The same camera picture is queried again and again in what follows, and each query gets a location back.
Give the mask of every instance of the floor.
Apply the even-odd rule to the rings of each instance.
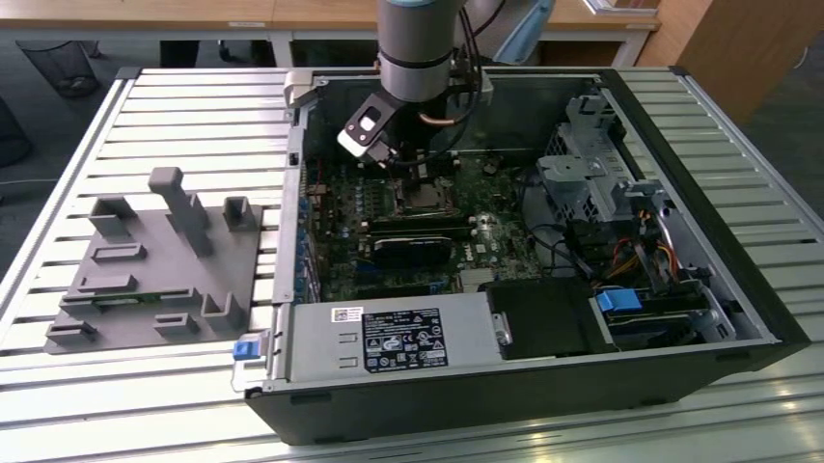
[[[230,44],[247,59],[245,44]],[[107,41],[103,57],[92,60],[103,88],[76,100],[59,97],[12,42],[0,42],[0,97],[16,114],[35,144],[35,152],[18,164],[0,169],[0,183],[22,179],[54,179],[83,138],[96,108],[118,69],[157,67],[159,45],[151,41]],[[217,42],[203,42],[199,67],[243,66],[225,63]],[[810,48],[804,65],[794,70],[766,101],[744,132],[798,188],[812,208],[824,215],[824,35]],[[50,182],[0,185],[0,277],[51,194]]]

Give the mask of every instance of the aluminum table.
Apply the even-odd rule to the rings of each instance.
[[[772,461],[824,448],[824,225],[691,77],[623,76],[762,267],[812,346],[679,403],[291,448],[233,390],[233,343],[51,356],[58,301],[94,227],[94,197],[135,209],[153,168],[178,166],[205,205],[266,208],[251,329],[271,317],[286,69],[166,69],[115,81],[0,285],[0,461]],[[645,153],[629,149],[648,177]],[[242,374],[255,377],[259,369]]]

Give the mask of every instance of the blue latch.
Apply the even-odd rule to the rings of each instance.
[[[595,296],[603,312],[640,311],[641,301],[635,289],[607,289]]]
[[[233,357],[239,360],[255,360],[261,358],[261,341],[239,340],[234,343]]]

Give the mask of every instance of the table leg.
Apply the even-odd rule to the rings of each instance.
[[[635,31],[628,34],[613,60],[613,68],[632,68],[635,66],[648,37],[649,31]]]
[[[269,33],[271,42],[271,52],[274,61],[279,68],[293,68],[295,60],[293,58],[293,31],[273,31]]]

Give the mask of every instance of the warning label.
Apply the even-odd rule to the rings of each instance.
[[[364,313],[361,322],[369,373],[449,365],[438,309]]]

